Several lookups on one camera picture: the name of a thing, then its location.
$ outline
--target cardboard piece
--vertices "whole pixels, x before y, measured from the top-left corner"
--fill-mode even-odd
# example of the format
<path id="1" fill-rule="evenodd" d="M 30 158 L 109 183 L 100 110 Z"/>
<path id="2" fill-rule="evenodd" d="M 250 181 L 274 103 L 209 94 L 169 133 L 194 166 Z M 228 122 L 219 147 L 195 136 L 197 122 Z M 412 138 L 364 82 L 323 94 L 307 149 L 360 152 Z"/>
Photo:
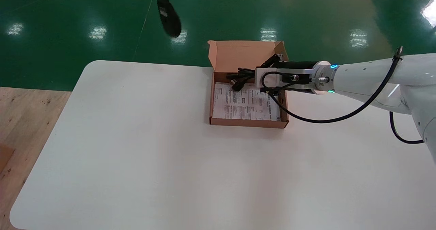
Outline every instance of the cardboard piece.
<path id="1" fill-rule="evenodd" d="M 3 171 L 13 153 L 14 150 L 12 148 L 0 145 L 0 171 Z"/>
<path id="2" fill-rule="evenodd" d="M 216 126 L 285 128 L 289 123 L 289 118 L 288 114 L 282 109 L 280 109 L 280 121 L 223 119 L 212 117 L 215 82 L 229 83 L 229 80 L 226 78 L 228 73 L 237 73 L 238 67 L 255 69 L 275 53 L 282 53 L 283 59 L 288 61 L 284 42 L 210 40 L 208 43 L 209 60 L 214 69 L 214 73 L 212 74 L 209 123 Z M 277 99 L 283 106 L 288 108 L 285 91 L 280 91 Z"/>

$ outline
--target green floor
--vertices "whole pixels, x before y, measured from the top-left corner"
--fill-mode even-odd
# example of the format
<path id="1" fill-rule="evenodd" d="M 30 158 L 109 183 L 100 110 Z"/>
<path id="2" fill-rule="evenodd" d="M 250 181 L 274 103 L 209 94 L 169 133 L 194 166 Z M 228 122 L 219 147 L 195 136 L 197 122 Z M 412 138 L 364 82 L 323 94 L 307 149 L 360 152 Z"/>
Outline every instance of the green floor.
<path id="1" fill-rule="evenodd" d="M 284 40 L 293 61 L 354 63 L 436 52 L 432 0 L 0 0 L 0 86 L 71 91 L 94 60 L 209 67 L 207 41 Z"/>

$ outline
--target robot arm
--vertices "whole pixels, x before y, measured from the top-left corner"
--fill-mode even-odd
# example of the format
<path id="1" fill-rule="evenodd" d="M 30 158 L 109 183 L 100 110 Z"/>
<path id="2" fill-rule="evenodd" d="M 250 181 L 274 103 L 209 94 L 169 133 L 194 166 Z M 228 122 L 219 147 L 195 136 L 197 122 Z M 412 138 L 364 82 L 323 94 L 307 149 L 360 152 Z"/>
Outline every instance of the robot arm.
<path id="1" fill-rule="evenodd" d="M 392 59 L 357 64 L 284 62 L 277 54 L 255 69 L 257 87 L 288 87 L 311 94 L 336 92 L 362 102 L 371 97 L 391 67 Z M 371 103 L 391 112 L 410 114 L 436 162 L 436 53 L 404 56 Z M 286 75 L 266 75 L 268 72 Z"/>

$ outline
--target box flap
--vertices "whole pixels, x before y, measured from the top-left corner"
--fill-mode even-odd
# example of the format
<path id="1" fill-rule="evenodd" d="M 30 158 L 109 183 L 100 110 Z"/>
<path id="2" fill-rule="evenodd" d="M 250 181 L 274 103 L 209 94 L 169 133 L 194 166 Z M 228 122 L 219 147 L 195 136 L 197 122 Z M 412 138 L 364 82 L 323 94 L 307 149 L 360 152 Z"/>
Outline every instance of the box flap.
<path id="1" fill-rule="evenodd" d="M 276 53 L 283 54 L 283 60 L 289 61 L 288 53 L 286 53 L 286 49 L 285 49 L 285 42 L 284 41 L 276 41 L 275 44 L 276 44 L 276 47 L 274 48 L 274 51 Z"/>
<path id="2" fill-rule="evenodd" d="M 275 53 L 275 47 L 282 41 L 210 40 L 208 43 L 209 60 L 215 72 L 235 73 L 238 72 L 238 67 L 259 67 Z"/>

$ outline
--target black cable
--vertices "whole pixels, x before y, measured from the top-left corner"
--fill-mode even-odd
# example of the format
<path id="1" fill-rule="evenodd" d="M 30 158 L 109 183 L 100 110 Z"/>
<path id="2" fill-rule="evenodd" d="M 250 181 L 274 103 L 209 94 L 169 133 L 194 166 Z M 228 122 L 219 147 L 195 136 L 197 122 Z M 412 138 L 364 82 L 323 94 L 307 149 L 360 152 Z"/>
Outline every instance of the black cable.
<path id="1" fill-rule="evenodd" d="M 247 73 L 255 73 L 255 70 L 249 68 L 238 67 L 238 72 L 247 72 Z"/>
<path id="2" fill-rule="evenodd" d="M 263 89 L 264 89 L 266 92 L 276 92 L 276 91 L 280 91 L 281 89 L 284 89 L 284 88 L 286 88 L 286 87 L 288 87 L 288 86 L 291 86 L 291 85 L 293 85 L 293 84 L 297 84 L 297 82 L 293 82 L 293 83 L 289 83 L 289 84 L 287 84 L 287 85 L 285 85 L 285 86 L 281 86 L 281 87 L 275 87 L 275 88 L 266 87 L 266 86 L 265 86 L 265 76 L 266 76 L 266 75 L 282 75 L 282 76 L 284 76 L 284 77 L 289 77 L 289 74 L 288 74 L 288 73 L 280 73 L 280 72 L 268 72 L 268 73 L 265 73 L 265 75 L 263 75 L 262 78 L 261 78 L 261 82 L 262 82 L 262 85 L 263 85 Z"/>
<path id="3" fill-rule="evenodd" d="M 402 137 L 400 137 L 400 135 L 397 133 L 397 130 L 395 129 L 395 124 L 394 124 L 394 113 L 393 112 L 389 112 L 389 121 L 391 122 L 391 129 L 392 132 L 394 133 L 395 137 L 398 138 L 398 140 L 407 143 L 407 144 L 421 144 L 424 143 L 423 140 L 418 140 L 418 141 L 408 141 L 403 139 Z"/>
<path id="4" fill-rule="evenodd" d="M 279 93 L 279 91 L 281 91 L 281 90 L 285 90 L 285 91 L 295 90 L 295 89 L 289 88 L 289 86 L 292 86 L 294 84 L 303 84 L 303 81 L 296 81 L 296 82 L 292 82 L 292 83 L 286 84 L 284 86 L 275 87 L 275 88 L 268 88 L 268 89 L 261 88 L 260 91 L 261 92 L 272 92 L 273 95 L 277 95 Z"/>
<path id="5" fill-rule="evenodd" d="M 249 80 L 251 80 L 251 79 L 253 79 L 253 78 L 254 78 L 253 76 L 251 76 L 251 77 L 246 77 L 244 80 L 241 81 L 241 84 L 244 85 L 244 84 L 246 84 Z"/>
<path id="6" fill-rule="evenodd" d="M 365 103 L 363 103 L 363 105 L 360 106 L 358 109 L 356 109 L 356 110 L 354 110 L 353 112 L 351 112 L 351 113 L 349 113 L 349 114 L 347 114 L 347 115 L 344 115 L 344 116 L 342 116 L 342 117 L 337 117 L 337 118 L 332 118 L 332 119 L 326 119 L 326 120 L 314 120 L 314 119 L 308 119 L 308 118 L 305 118 L 305 117 L 301 117 L 301 116 L 298 116 L 298 115 L 296 115 L 296 114 L 290 112 L 290 111 L 289 111 L 288 109 L 286 109 L 282 104 L 280 104 L 279 101 L 277 101 L 277 99 L 274 97 L 274 95 L 273 95 L 270 91 L 267 91 L 267 93 L 268 93 L 268 95 L 272 98 L 272 100 L 273 100 L 275 103 L 277 103 L 277 105 L 278 105 L 281 109 L 283 109 L 283 111 L 287 112 L 287 114 L 289 114 L 289 115 L 291 115 L 292 117 L 297 118 L 297 119 L 299 119 L 299 120 L 306 121 L 306 122 L 309 122 L 309 123 L 316 123 L 316 124 L 327 124 L 327 123 L 334 123 L 334 122 L 338 122 L 338 121 L 346 120 L 347 118 L 349 118 L 349 117 L 353 117 L 354 115 L 360 113 L 360 112 L 361 112 L 362 110 L 364 110 L 367 106 L 369 106 L 369 105 L 370 105 L 370 104 L 375 100 L 375 98 L 377 98 L 378 94 L 380 94 L 380 92 L 383 90 L 383 88 L 386 86 L 386 84 L 388 84 L 388 81 L 389 81 L 389 79 L 391 78 L 391 76 L 394 74 L 395 67 L 397 67 L 398 62 L 401 60 L 400 57 L 401 57 L 402 49 L 403 49 L 403 47 L 399 47 L 399 48 L 397 49 L 397 52 L 396 52 L 395 55 L 394 55 L 394 58 L 393 58 L 393 61 L 392 61 L 391 67 L 389 68 L 389 71 L 388 71 L 388 73 L 386 74 L 386 77 L 383 79 L 383 81 L 381 82 L 380 86 L 379 86 L 379 87 L 377 88 L 377 90 L 376 90 L 376 91 L 371 95 L 371 97 L 369 97 L 369 99 L 368 99 Z M 272 74 L 277 74 L 277 72 L 269 72 L 269 73 L 266 73 L 265 75 L 262 76 L 262 78 L 261 78 L 261 83 L 262 83 L 262 85 L 263 85 L 264 88 L 268 88 L 268 87 L 265 86 L 265 77 L 266 77 L 267 75 L 272 75 Z"/>

